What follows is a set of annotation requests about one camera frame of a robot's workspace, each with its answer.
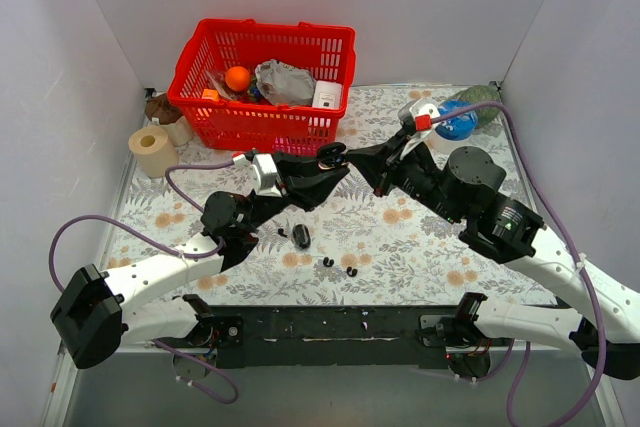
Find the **glossy black earbud charging case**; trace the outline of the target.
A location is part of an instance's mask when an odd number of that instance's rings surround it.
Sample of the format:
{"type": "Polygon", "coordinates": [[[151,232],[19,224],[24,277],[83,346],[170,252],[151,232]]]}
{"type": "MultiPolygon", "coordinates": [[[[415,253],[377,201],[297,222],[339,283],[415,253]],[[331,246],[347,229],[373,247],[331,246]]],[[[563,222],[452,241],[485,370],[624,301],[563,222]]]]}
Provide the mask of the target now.
{"type": "Polygon", "coordinates": [[[322,170],[335,169],[346,163],[346,145],[341,142],[326,144],[318,149],[316,159],[322,170]]]}

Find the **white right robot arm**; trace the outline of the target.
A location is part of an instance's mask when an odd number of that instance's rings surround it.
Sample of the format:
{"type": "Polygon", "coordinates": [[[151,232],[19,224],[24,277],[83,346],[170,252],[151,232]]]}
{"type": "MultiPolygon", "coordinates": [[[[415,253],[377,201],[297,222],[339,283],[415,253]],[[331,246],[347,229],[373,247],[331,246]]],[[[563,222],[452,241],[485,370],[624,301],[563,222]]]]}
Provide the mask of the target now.
{"type": "Polygon", "coordinates": [[[605,356],[604,372],[620,380],[639,376],[639,294],[587,260],[574,260],[567,242],[542,217],[499,189],[506,172],[484,150],[464,146],[438,168],[425,145],[404,151],[394,137],[350,150],[378,197],[398,188],[449,223],[464,222],[459,240],[484,258],[519,272],[551,291],[563,307],[515,305],[481,293],[463,295],[455,313],[427,328],[448,346],[511,338],[578,354],[590,366],[605,356]]]}

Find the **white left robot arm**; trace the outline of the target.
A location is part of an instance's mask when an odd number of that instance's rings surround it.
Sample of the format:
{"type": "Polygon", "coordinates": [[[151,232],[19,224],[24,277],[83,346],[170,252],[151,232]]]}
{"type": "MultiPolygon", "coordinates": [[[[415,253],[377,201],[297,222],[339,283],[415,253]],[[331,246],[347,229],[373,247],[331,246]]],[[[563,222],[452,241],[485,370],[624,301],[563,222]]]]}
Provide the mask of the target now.
{"type": "Polygon", "coordinates": [[[216,332],[207,304],[196,295],[169,303],[162,296],[242,263],[258,243],[259,227],[287,207],[310,212],[324,203],[349,172],[345,149],[333,143],[314,156],[237,154],[231,162],[250,167],[253,188],[247,195],[212,193],[200,233],[177,247],[156,243],[157,255],[112,272],[86,265],[59,284],[50,319],[74,365],[92,368],[121,344],[157,338],[205,345],[216,332]]]}

